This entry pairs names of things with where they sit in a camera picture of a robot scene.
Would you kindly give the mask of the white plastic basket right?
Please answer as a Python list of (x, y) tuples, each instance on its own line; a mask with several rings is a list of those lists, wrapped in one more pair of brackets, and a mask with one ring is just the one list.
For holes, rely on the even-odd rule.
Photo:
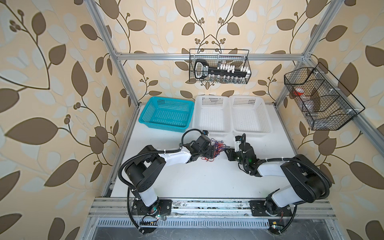
[(263, 137), (273, 132), (266, 104), (261, 97), (231, 96), (232, 130), (236, 135)]

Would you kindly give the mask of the red capped container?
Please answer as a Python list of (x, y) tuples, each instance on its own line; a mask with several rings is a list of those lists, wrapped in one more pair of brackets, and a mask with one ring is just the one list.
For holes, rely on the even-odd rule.
[(305, 93), (305, 90), (303, 88), (294, 88), (293, 89), (293, 96), (299, 97), (302, 96)]

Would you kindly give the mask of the teal plastic basket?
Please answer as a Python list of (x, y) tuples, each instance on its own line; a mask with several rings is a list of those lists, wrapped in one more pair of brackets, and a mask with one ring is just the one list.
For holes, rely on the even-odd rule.
[(194, 106), (192, 101), (151, 97), (139, 117), (139, 123), (151, 129), (183, 133), (191, 123)]

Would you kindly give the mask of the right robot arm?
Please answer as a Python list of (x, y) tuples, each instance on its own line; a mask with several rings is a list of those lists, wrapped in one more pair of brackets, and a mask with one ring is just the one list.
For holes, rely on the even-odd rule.
[(254, 177), (284, 177), (289, 185), (270, 193), (262, 209), (276, 216), (290, 205), (312, 203), (326, 199), (332, 181), (307, 157), (298, 154), (292, 158), (257, 158), (253, 147), (246, 142), (246, 135), (235, 137), (235, 147), (225, 150), (229, 161), (238, 163), (240, 170)]

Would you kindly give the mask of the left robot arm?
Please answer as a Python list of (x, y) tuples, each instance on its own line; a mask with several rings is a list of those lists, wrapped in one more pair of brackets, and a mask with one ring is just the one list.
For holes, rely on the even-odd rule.
[(208, 137), (208, 131), (191, 129), (181, 138), (179, 147), (174, 150), (157, 150), (146, 146), (137, 155), (129, 158), (118, 170), (119, 180), (128, 186), (136, 200), (144, 205), (142, 212), (153, 215), (160, 212), (160, 200), (153, 184), (164, 167), (195, 162), (198, 158), (212, 160), (215, 147)]

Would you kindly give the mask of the black tool with vials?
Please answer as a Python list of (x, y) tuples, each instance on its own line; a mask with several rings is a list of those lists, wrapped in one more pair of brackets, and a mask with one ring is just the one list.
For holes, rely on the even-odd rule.
[(236, 68), (235, 65), (222, 64), (217, 62), (216, 65), (209, 64), (206, 60), (198, 59), (192, 68), (192, 73), (196, 79), (205, 78), (229, 78), (229, 79), (247, 79), (252, 72), (249, 67), (241, 66)]

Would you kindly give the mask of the white plastic basket left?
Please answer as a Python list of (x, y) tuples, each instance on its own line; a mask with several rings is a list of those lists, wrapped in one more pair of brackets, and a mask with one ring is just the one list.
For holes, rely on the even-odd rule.
[(212, 136), (226, 136), (232, 132), (230, 99), (223, 96), (197, 96), (193, 128), (206, 130)]

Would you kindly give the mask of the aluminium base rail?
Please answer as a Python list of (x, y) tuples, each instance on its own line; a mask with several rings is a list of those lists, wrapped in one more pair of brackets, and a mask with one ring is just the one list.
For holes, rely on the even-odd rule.
[[(172, 204), (157, 207), (155, 214), (173, 218), (264, 218), (289, 219), (294, 206), (280, 210), (275, 216), (269, 215), (264, 207), (264, 199), (214, 199), (214, 198), (171, 198)], [(138, 204), (130, 200), (133, 216), (142, 212)], [(128, 217), (127, 200), (125, 198), (96, 198), (88, 217)], [(336, 220), (336, 214), (328, 200), (298, 205), (295, 220)]]

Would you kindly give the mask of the white plastic basket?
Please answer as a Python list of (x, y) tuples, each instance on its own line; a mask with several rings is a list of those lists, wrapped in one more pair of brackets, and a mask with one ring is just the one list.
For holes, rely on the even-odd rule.
[(263, 137), (273, 132), (266, 104), (261, 97), (231, 96), (232, 130), (236, 135)]
[(197, 96), (193, 128), (206, 130), (212, 136), (226, 136), (232, 132), (230, 99), (223, 96)]

